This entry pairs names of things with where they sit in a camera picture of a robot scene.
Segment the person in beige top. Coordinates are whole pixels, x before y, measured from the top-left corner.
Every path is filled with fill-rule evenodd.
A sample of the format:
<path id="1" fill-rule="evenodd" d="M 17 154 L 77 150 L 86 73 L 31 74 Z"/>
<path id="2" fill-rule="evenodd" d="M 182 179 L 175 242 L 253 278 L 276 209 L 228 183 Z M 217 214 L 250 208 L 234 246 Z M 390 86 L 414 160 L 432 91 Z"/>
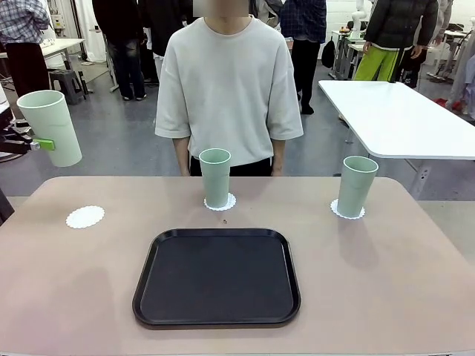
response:
<path id="1" fill-rule="evenodd" d="M 286 40 L 249 13 L 249 0 L 206 0 L 203 16 L 171 36 L 155 133 L 189 138 L 190 176 L 202 151 L 222 148 L 238 177 L 271 176 L 272 140 L 302 136 Z"/>

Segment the person in black puffer jacket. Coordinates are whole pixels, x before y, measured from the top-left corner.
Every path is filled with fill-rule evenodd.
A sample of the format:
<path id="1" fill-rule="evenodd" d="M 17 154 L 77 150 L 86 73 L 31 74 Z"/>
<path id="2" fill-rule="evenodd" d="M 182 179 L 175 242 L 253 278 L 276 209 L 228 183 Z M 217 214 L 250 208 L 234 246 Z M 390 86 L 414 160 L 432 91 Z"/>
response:
<path id="1" fill-rule="evenodd" d="M 394 82 L 405 53 L 417 58 L 436 27 L 438 0 L 376 0 L 355 81 Z"/>

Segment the person in blue checked shirt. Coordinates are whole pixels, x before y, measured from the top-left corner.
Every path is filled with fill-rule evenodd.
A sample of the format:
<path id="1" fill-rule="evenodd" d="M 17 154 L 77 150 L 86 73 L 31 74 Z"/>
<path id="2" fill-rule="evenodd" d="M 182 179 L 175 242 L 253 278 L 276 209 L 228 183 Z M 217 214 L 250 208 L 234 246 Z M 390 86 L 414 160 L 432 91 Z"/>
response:
<path id="1" fill-rule="evenodd" d="M 301 113 L 312 115 L 312 86 L 320 46 L 327 30 L 326 0 L 286 0 L 281 9 L 281 33 L 293 40 L 292 63 Z"/>

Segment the grey plastic step stool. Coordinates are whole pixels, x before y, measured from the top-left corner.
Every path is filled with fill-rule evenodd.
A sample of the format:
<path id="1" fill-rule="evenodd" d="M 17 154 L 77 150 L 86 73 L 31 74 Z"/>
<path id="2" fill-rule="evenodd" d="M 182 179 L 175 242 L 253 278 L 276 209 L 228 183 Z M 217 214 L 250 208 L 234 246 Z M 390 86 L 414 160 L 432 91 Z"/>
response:
<path id="1" fill-rule="evenodd" d="M 82 81 L 74 70 L 53 70 L 49 72 L 50 87 L 62 92 L 69 105 L 77 105 L 86 97 Z"/>

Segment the white background desk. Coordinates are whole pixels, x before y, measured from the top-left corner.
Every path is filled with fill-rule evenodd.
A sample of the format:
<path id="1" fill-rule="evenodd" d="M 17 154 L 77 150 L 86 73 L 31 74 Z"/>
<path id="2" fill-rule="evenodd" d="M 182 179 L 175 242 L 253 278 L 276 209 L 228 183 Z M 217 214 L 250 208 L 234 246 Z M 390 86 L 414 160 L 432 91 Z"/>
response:
<path id="1" fill-rule="evenodd" d="M 83 42 L 84 42 L 84 39 L 66 39 L 66 38 L 45 39 L 41 43 L 40 47 L 42 49 L 42 54 L 44 56 L 45 61 L 47 61 L 48 59 L 52 59 L 55 56 L 61 56 L 64 59 L 63 60 L 63 65 L 65 67 L 64 69 L 74 70 L 68 50 L 73 46 L 81 45 Z M 53 70 L 58 70 L 58 69 L 48 68 L 47 69 L 48 75 L 49 75 L 49 72 Z M 90 93 L 90 91 L 88 90 L 83 71 L 80 69 L 74 70 L 74 71 L 80 77 L 84 91 L 87 96 Z"/>

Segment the white scalloped paper coaster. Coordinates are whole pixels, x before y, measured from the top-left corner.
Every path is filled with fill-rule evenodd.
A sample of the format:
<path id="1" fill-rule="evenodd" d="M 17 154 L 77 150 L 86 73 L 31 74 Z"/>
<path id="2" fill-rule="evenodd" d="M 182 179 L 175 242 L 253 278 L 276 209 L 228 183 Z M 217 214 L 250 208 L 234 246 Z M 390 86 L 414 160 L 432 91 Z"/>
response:
<path id="1" fill-rule="evenodd" d="M 346 219 L 346 220 L 358 220 L 358 219 L 361 219 L 361 218 L 365 215 L 365 213 L 366 213 L 365 208 L 362 207 L 358 216 L 356 216 L 356 217 L 348 217 L 348 216 L 345 216 L 345 215 L 341 214 L 341 213 L 338 211 L 338 199 L 335 199 L 335 200 L 333 200 L 333 201 L 330 203 L 330 209 L 331 209 L 331 211 L 332 211 L 335 215 L 337 215 L 337 216 L 340 217 L 340 218 Z"/>
<path id="2" fill-rule="evenodd" d="M 88 205 L 72 211 L 65 223 L 73 229 L 88 228 L 96 225 L 105 216 L 105 210 L 97 205 Z"/>
<path id="3" fill-rule="evenodd" d="M 204 199 L 203 200 L 203 204 L 209 209 L 209 210 L 212 210 L 212 211 L 227 211 L 231 208 L 233 208 L 236 204 L 237 200 L 236 200 L 236 197 L 234 194 L 231 194 L 231 193 L 228 193 L 228 200 L 227 200 L 227 203 L 224 205 L 224 206 L 221 206 L 221 207 L 211 207 L 208 203 L 207 203 L 207 199 Z"/>

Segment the person in black with jeans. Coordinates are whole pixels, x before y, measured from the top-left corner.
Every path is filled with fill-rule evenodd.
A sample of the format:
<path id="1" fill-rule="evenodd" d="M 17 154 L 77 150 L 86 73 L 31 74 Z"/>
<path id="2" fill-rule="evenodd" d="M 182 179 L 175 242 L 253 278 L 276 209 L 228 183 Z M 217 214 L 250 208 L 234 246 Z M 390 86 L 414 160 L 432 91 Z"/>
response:
<path id="1" fill-rule="evenodd" d="M 137 0 L 91 0 L 106 38 L 120 94 L 125 101 L 146 98 L 140 45 L 146 40 Z"/>

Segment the person in plaid shirt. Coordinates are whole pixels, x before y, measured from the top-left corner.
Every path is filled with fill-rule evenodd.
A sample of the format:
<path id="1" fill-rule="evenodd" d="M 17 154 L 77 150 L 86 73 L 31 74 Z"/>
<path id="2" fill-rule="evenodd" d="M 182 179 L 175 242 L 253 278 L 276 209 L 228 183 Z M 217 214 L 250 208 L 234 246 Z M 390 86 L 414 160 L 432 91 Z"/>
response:
<path id="1" fill-rule="evenodd" d="M 41 0 L 0 0 L 0 44 L 18 96 L 50 88 L 40 46 L 49 25 L 49 12 Z"/>

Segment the grey background workbench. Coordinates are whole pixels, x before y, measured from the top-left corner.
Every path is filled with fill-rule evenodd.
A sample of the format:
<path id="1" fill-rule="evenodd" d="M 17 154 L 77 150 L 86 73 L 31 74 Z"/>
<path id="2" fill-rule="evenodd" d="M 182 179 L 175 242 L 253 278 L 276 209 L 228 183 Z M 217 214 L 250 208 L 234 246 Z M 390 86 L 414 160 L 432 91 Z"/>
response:
<path id="1" fill-rule="evenodd" d="M 332 39 L 335 39 L 335 59 L 330 77 L 334 80 L 353 80 L 363 56 L 363 38 L 351 39 L 349 33 L 333 30 Z"/>

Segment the white background table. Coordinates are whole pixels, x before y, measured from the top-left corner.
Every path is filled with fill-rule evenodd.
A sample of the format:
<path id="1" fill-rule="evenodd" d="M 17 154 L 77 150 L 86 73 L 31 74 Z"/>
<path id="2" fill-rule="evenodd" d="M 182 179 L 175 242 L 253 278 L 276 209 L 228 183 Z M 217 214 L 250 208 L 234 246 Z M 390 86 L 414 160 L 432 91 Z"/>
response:
<path id="1" fill-rule="evenodd" d="M 475 127 L 397 82 L 321 80 L 320 89 L 353 138 L 379 159 L 421 162 L 410 194 L 419 198 L 436 160 L 475 160 Z"/>

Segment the black plastic serving tray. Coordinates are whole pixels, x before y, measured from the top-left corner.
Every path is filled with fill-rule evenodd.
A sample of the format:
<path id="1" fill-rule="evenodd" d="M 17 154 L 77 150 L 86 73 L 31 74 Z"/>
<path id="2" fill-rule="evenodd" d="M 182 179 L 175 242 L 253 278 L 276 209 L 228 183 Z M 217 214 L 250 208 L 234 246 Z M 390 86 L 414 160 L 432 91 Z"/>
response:
<path id="1" fill-rule="evenodd" d="M 132 300 L 149 329 L 278 327 L 300 306 L 289 242 L 267 228 L 164 231 Z"/>

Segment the person's left forearm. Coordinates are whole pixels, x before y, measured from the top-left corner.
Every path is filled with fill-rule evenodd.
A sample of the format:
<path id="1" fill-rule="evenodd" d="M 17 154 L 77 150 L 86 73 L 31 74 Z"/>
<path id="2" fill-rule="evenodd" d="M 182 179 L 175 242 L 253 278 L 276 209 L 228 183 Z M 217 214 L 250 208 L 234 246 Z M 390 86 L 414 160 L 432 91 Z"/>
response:
<path id="1" fill-rule="evenodd" d="M 284 152 L 286 142 L 283 140 L 272 140 L 273 158 L 272 158 L 272 176 L 281 177 L 284 167 Z"/>

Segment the person in black printed trousers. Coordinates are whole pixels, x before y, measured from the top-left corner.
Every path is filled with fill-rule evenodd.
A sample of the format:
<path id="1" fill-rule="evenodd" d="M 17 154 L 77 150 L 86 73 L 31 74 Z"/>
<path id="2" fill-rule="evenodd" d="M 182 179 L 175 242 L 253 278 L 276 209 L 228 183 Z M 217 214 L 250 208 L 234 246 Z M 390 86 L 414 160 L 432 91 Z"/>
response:
<path id="1" fill-rule="evenodd" d="M 427 58 L 428 49 L 423 48 L 421 53 L 414 59 L 411 56 L 412 49 L 403 55 L 398 81 L 414 89 L 419 80 L 421 66 Z"/>

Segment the pale green plastic cup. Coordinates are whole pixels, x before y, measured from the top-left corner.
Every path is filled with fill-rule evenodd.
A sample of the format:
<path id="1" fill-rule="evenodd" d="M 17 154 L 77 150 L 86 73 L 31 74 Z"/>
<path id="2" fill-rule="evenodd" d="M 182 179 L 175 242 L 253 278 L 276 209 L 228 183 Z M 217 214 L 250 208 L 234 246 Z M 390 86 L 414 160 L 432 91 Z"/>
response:
<path id="1" fill-rule="evenodd" d="M 222 148 L 210 148 L 199 155 L 206 204 L 222 208 L 228 202 L 231 154 Z"/>
<path id="2" fill-rule="evenodd" d="M 39 90 L 21 96 L 16 104 L 33 129 L 33 138 L 54 142 L 55 150 L 47 151 L 53 165 L 70 167 L 81 161 L 82 152 L 63 93 Z"/>
<path id="3" fill-rule="evenodd" d="M 360 217 L 378 169 L 378 163 L 365 156 L 344 159 L 336 208 L 341 216 Z"/>

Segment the black backpack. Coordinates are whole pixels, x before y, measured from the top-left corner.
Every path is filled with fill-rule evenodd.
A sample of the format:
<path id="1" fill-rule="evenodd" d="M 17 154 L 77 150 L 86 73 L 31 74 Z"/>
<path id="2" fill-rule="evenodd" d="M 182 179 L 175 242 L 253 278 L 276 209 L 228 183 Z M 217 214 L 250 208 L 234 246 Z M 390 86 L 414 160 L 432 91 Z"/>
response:
<path id="1" fill-rule="evenodd" d="M 324 67 L 333 69 L 335 62 L 336 48 L 333 39 L 330 39 L 325 45 L 321 53 L 321 63 Z"/>

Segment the person in light clothing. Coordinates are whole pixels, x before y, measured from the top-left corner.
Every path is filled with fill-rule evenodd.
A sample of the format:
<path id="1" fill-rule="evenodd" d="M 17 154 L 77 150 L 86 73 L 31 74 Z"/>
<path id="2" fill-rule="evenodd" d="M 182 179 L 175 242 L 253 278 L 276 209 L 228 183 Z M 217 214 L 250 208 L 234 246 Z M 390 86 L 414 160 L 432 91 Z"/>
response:
<path id="1" fill-rule="evenodd" d="M 467 120 L 475 123 L 475 30 L 471 33 L 457 65 L 445 108 L 455 111 L 456 102 L 460 102 L 460 111 L 466 114 Z"/>

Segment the person's right forearm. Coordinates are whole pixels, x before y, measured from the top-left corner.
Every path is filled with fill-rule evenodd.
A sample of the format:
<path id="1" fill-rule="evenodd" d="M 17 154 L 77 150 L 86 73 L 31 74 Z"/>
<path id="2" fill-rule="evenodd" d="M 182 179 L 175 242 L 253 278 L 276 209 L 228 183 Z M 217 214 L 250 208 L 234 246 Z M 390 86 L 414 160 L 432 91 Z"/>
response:
<path id="1" fill-rule="evenodd" d="M 173 139 L 173 144 L 180 173 L 183 177 L 189 177 L 189 138 Z"/>

